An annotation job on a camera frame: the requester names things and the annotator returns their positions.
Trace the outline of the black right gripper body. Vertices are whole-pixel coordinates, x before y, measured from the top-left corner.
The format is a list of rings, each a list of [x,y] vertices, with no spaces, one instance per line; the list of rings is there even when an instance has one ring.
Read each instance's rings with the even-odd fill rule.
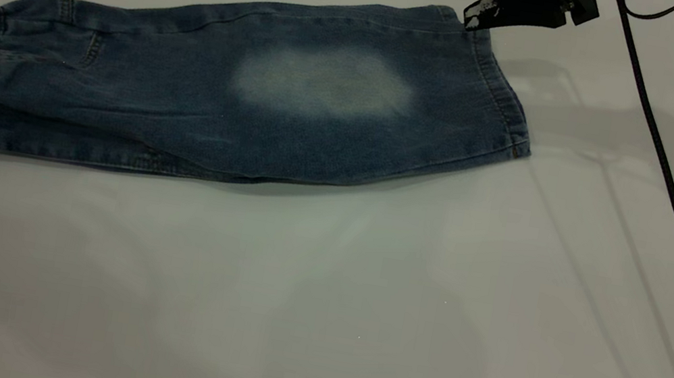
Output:
[[[599,16],[597,0],[557,0],[562,14],[570,16],[574,26],[596,20]]]

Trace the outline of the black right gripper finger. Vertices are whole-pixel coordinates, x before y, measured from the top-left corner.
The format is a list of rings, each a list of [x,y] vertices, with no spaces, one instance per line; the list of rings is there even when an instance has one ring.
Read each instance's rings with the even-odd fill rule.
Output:
[[[465,8],[464,27],[468,31],[528,26],[558,28],[567,22],[573,0],[479,0]]]

